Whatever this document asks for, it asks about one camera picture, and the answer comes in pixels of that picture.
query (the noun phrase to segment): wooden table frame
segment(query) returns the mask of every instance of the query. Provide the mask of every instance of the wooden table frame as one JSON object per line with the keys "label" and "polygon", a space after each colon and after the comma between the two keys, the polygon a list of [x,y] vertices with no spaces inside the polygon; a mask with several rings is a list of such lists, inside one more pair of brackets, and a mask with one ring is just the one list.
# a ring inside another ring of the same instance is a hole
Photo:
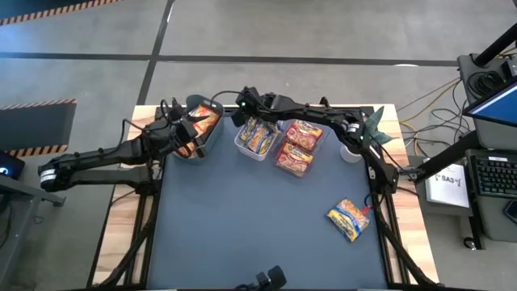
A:
{"label": "wooden table frame", "polygon": [[[409,165],[394,105],[338,104],[332,106],[335,108],[373,107],[374,110],[385,106],[384,115],[378,128],[381,132],[384,132],[395,139],[385,144],[384,148],[399,165],[402,167],[407,167]],[[133,112],[132,122],[141,127],[153,122],[156,107],[157,106],[149,105],[136,106]],[[129,129],[128,139],[133,139],[139,134],[139,129],[131,127]],[[400,180],[399,186],[415,191],[414,185],[409,181]],[[112,199],[117,199],[130,191],[131,188],[127,186],[115,186]],[[126,196],[124,199],[121,199],[117,204],[108,209],[103,233],[99,240],[99,248],[92,265],[88,286],[100,283],[120,262],[120,259],[129,249],[135,226],[141,227],[142,223],[145,223],[145,220],[149,216],[150,205],[152,203],[153,197],[142,198],[133,193]],[[396,235],[399,235],[402,245],[408,251],[414,262],[422,269],[427,277],[432,279],[434,282],[438,282],[438,275],[435,269],[435,263],[427,238],[427,232],[423,222],[418,198],[410,193],[398,190],[395,194],[387,196],[381,208],[385,220],[390,224],[393,232]],[[137,214],[141,216],[140,222],[137,218]],[[146,249],[150,249],[145,247],[145,244],[146,242],[144,242],[144,245],[142,245],[141,249],[138,251],[135,259],[135,267],[132,269],[132,279],[123,278],[120,280],[120,284],[124,283],[125,285],[128,285],[140,282],[139,287],[145,287],[145,285],[142,285],[140,278],[143,254],[150,254],[150,251],[145,251]],[[401,266],[401,260],[397,257],[395,250],[385,238],[381,239],[380,247],[382,251],[386,252],[383,254],[385,259],[386,280],[393,283],[415,284],[416,281],[410,274],[408,276],[407,270]]]}

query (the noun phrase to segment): yellow and black hazard tape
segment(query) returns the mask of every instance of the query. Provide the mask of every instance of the yellow and black hazard tape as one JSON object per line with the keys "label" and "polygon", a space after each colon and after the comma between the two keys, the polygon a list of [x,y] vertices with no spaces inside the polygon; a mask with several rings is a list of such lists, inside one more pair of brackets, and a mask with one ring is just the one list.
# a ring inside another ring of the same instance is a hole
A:
{"label": "yellow and black hazard tape", "polygon": [[0,110],[33,108],[33,107],[39,107],[39,106],[57,105],[57,104],[65,104],[65,103],[77,103],[77,102],[78,101],[76,99],[51,100],[51,101],[36,102],[36,103],[6,105],[6,106],[0,107]]}
{"label": "yellow and black hazard tape", "polygon": [[[36,103],[6,105],[3,107],[0,107],[0,110],[34,108],[34,107],[40,107],[40,106],[66,104],[66,103],[77,103],[77,102],[78,101],[76,99],[50,100],[50,101],[43,101],[43,102],[36,102]],[[36,147],[36,148],[7,150],[5,152],[13,157],[22,158],[22,157],[28,157],[28,156],[41,155],[41,154],[63,153],[67,149],[68,149],[68,145],[47,145],[47,146],[40,146],[40,147]]]}
{"label": "yellow and black hazard tape", "polygon": [[75,5],[70,5],[70,6],[59,7],[59,8],[55,8],[55,9],[51,9],[51,10],[46,10],[46,11],[34,12],[31,14],[18,15],[16,17],[13,16],[8,19],[0,19],[0,26],[7,25],[7,24],[13,24],[13,23],[21,23],[21,22],[28,21],[28,20],[40,19],[43,17],[49,17],[49,16],[64,14],[64,13],[73,12],[73,11],[79,11],[79,10],[83,10],[86,8],[101,6],[104,4],[115,3],[115,2],[120,2],[120,1],[123,1],[123,0],[94,0],[94,1],[79,3],[79,4],[75,4]]}
{"label": "yellow and black hazard tape", "polygon": [[41,154],[63,153],[67,149],[68,145],[47,145],[29,149],[9,150],[6,153],[16,158],[22,158]]}

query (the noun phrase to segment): black floor mat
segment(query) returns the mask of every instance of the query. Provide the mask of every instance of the black floor mat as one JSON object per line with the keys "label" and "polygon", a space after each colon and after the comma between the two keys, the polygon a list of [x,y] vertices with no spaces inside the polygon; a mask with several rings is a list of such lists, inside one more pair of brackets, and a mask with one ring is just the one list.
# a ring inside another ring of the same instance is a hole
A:
{"label": "black floor mat", "polygon": [[76,106],[66,99],[0,108],[0,150],[15,157],[64,152]]}

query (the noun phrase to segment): concrete floor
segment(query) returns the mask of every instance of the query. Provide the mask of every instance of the concrete floor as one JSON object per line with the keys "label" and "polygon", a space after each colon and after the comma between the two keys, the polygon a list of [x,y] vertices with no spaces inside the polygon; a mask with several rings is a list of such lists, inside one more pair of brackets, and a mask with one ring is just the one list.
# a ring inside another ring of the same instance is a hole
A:
{"label": "concrete floor", "polygon": [[[124,0],[66,15],[0,27],[0,53],[151,54],[167,0]],[[343,57],[447,60],[482,50],[517,20],[511,0],[177,0],[160,51],[163,55]],[[147,61],[72,61],[0,58],[0,106],[45,99],[78,100],[70,151],[111,146],[131,117]],[[299,102],[395,103],[457,77],[452,67],[391,65],[279,65],[158,62],[146,104],[190,94],[256,86]],[[456,90],[464,100],[462,86]],[[432,99],[399,112],[415,114]],[[234,96],[222,95],[222,103]],[[450,94],[433,108],[455,108]],[[425,112],[411,124],[435,118]],[[85,131],[96,138],[85,139]],[[421,137],[452,142],[453,131]],[[431,155],[442,145],[423,145]],[[23,181],[37,186],[36,166],[51,156],[26,158]],[[14,283],[26,289],[84,287],[111,187],[76,187],[66,207],[44,205]],[[460,244],[451,217],[425,215],[440,280],[449,286],[507,290],[517,278],[517,245],[488,242],[486,251]]]}

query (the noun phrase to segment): keyboard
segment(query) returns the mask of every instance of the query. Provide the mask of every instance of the keyboard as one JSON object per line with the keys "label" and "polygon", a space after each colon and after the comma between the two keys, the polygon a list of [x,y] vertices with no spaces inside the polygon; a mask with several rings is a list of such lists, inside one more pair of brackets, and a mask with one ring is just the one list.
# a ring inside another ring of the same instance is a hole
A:
{"label": "keyboard", "polygon": [[468,150],[466,156],[478,195],[517,199],[517,154]]}

